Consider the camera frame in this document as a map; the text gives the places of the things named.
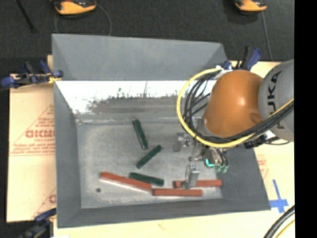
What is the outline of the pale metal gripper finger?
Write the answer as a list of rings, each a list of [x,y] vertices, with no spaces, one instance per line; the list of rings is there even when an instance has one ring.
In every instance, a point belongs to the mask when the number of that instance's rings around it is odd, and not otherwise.
[[[184,132],[176,133],[176,140],[173,144],[173,151],[180,152],[183,148],[188,148],[192,146],[192,137],[191,135]]]
[[[184,188],[190,189],[195,187],[198,181],[200,171],[196,169],[195,164],[188,164],[186,167]]]

